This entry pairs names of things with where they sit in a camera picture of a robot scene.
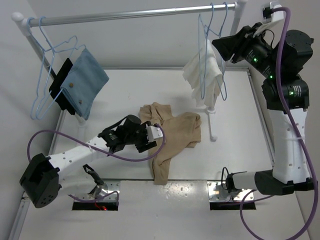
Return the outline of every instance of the metal bracket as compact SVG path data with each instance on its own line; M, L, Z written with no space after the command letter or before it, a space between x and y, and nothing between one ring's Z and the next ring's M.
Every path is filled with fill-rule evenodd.
M251 189L242 189L237 192L228 193L227 190L223 189L221 181L208 181L207 186L210 203L240 202L244 196L251 191ZM245 202L252 200L254 200L253 192L249 194L249 196L245 199Z
M119 180L104 180L104 185L97 186L94 191L90 194L87 193L78 193L75 196L82 200L93 200L99 197L102 197L106 194L117 191L120 194L120 181ZM117 195L112 194L110 196L105 197L102 200L96 201L97 203L115 203L118 201Z

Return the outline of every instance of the white cloth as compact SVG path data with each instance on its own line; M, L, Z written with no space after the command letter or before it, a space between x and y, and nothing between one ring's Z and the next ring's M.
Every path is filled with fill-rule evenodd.
M199 77L199 55L198 53L184 66L183 78L189 82L193 89L192 98L196 100L196 106L201 107L206 105L209 108L214 108L217 97L220 94L220 87L222 86L222 72L220 71L216 55L212 49L211 43L207 40L207 54L206 44L203 44L200 49L200 71L203 78L205 72L206 60L206 73L205 73L205 97L201 99L201 87Z

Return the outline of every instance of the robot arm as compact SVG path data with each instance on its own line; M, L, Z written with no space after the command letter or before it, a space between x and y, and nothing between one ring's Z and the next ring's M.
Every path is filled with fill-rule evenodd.
M34 156L20 179L20 185L36 208L45 207L58 195L90 193L96 186L104 184L88 166L88 163L108 156L97 150L115 153L124 149L125 145L135 145L142 153L157 146L155 140L162 137L158 127L150 122L141 123L138 117L128 115L86 142L89 147L80 145L54 155L44 156L40 153ZM69 176L81 167L86 175Z
M270 15L265 9L263 15ZM229 192L240 189L258 190L265 195L286 195L294 191L313 190L305 155L279 98L276 85L276 57L278 45L272 48L264 40L262 23L245 26L236 35L215 39L212 44L225 61L246 60L266 79L263 95L274 131L274 168L258 172L231 173L226 178ZM281 86L296 125L304 138L304 126L309 107L309 89L298 74L311 58L313 39L299 30L286 33L281 61Z

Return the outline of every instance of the blue towel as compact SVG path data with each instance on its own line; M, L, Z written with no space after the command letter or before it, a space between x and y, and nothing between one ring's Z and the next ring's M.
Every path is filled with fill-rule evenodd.
M109 77L100 64L85 48L75 61L60 89L75 112L87 120L93 101L108 80Z

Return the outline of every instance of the blue wire hanger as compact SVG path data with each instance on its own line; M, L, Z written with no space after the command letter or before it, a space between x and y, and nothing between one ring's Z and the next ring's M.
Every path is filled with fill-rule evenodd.
M220 27L220 31L219 33L215 33L213 30L210 29L213 17L214 17L214 12L215 12L215 8L213 3L211 3L212 6L212 13L211 13L211 18L210 18L210 22L209 25L204 24L202 17L201 17L201 13L198 16L198 56L199 56L199 80L200 80L200 90L201 90L201 99L205 99L205 95L206 95L206 82L205 82L205 77L206 77L206 72L207 72L207 49L208 49L208 35L209 32L212 32L213 34L215 34L217 37L221 38L222 36L222 31L228 16L228 4L226 2L224 2L223 4L225 4L226 7L226 11L225 11L225 16L224 16L224 20L222 22L222 25ZM201 77L201 62L200 62L200 23L203 27L203 33L204 33L204 37L205 37L205 60L204 60L204 73L203 73L203 77ZM224 61L221 57L221 67L222 67L222 84L224 85L224 92L225 92L225 96L223 95L222 91L221 91L221 85L218 82L218 87L220 89L221 92L221 97L222 99L225 101L227 100L228 94L227 94L227 87L226 87L226 83L225 83L225 71L226 68L224 67Z
M41 23L42 23L42 19L44 19L46 17L42 16L39 18L39 29L42 33L42 35L44 36L45 38L45 41L48 43L49 47L48 49L45 49L38 41L37 39L33 36L32 32L31 32L31 29L30 29L30 25L29 25L29 22L30 20L34 19L33 17L30 17L28 18L27 20L27 26L28 26L28 31L30 33L30 35L32 36L32 38L35 40L35 42L38 44L38 46L41 48L42 50L42 54L43 54L43 57L42 57L42 62L41 62L41 68L40 68L40 73L39 73L39 78L38 78L38 82L37 82L37 87L36 87L36 98L34 99L33 101L33 104L32 104L32 107L31 107L31 111L30 111L30 117L31 119L35 120L35 119L38 119L38 120L41 120L44 118L44 116L47 114L48 110L51 108L51 106L53 105L53 103L56 101L56 99L59 97L59 95L62 93L62 89L60 90L60 92L56 95L56 97L54 98L54 100L49 104L49 106L44 110L44 113L41 114L44 106L46 105L49 97L50 97L50 94L51 94L51 91L49 92L48 96L47 96L47 86L48 86L48 81L49 81L49 77L50 77L50 72L51 72L51 69L52 69L52 65L54 63L54 60L55 60L55 56L56 56L56 53L62 53L62 52L66 52L66 51L71 51L70 55L69 55L69 58L71 57L71 55L73 54L74 50L79 50L81 47L84 47L86 48L86 45L80 45L77 47L77 44L78 44L78 38L76 35L70 37L67 41L63 41L61 43L59 43L58 45L56 46L53 46L51 44L51 42L49 41L49 39L47 38L47 36L45 35L43 29L42 29L42 26L41 26ZM75 39L75 43L73 45L73 47L70 47L70 48L67 48L67 49L63 49L63 50L56 50L56 48L62 46L63 44L68 44L70 43L73 39ZM45 54L47 52L50 52L52 51L52 58L51 58L51 63L50 63L50 67L49 67L49 70L48 70L48 75L46 77L46 81L45 81L45 86L43 88L43 97L40 99L37 107L36 107L36 110L35 110L35 114L33 116L33 113L34 113L34 109L35 109L35 105L36 105L36 102L39 98L39 88L40 88L40 82L41 82L41 77L42 77L42 72L43 72L43 68L44 68L44 63L45 63Z

